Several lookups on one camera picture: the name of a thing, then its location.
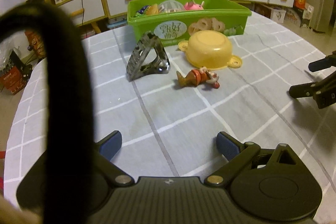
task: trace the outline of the plastic bag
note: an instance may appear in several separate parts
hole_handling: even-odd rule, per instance
[[[14,47],[14,42],[11,38],[7,38],[0,43],[0,71],[6,67]]]

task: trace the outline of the table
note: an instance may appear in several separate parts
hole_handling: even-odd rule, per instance
[[[336,220],[336,108],[319,110],[312,98],[294,100],[287,94],[291,85],[321,79],[334,69],[308,72],[308,63],[324,54],[254,12],[244,35],[230,39],[243,65],[217,71],[218,90],[205,85],[178,87],[176,70],[187,74],[192,66],[177,46],[166,48],[171,64],[167,75],[130,83],[125,75],[135,46],[130,26],[84,40],[94,87],[95,141],[119,130],[123,145],[113,163],[135,180],[139,176],[204,179],[226,163],[214,143],[219,131],[262,148],[288,143],[323,190],[315,220]],[[33,70],[7,144],[4,194],[15,205],[18,184],[45,150],[45,65],[42,61]]]

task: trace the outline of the blue rubber pad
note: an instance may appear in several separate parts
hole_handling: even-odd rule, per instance
[[[232,160],[237,156],[239,152],[239,147],[233,142],[227,139],[224,135],[218,134],[216,138],[216,146],[218,151],[228,160]]]
[[[120,150],[122,145],[121,133],[113,135],[99,148],[99,154],[102,155],[108,161],[111,161],[115,154]]]

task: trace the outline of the floor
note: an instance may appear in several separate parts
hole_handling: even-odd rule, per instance
[[[315,33],[310,29],[299,28],[289,22],[285,22],[283,25],[303,37],[326,55],[336,50],[336,28],[334,31],[333,26],[330,26],[327,33]],[[5,89],[0,92],[0,151],[6,150],[8,135],[22,93],[23,91],[16,95],[11,95]],[[3,177],[3,166],[4,161],[0,160],[0,177]]]

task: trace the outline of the green plastic box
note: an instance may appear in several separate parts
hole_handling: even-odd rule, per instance
[[[198,30],[220,31],[226,36],[243,34],[247,17],[251,11],[230,0],[194,0],[204,10],[161,13],[151,16],[135,17],[138,10],[146,5],[160,4],[166,0],[132,0],[128,4],[127,22],[133,26],[135,38],[152,31],[160,37],[164,46],[176,45],[188,40]],[[182,5],[192,0],[176,0]]]

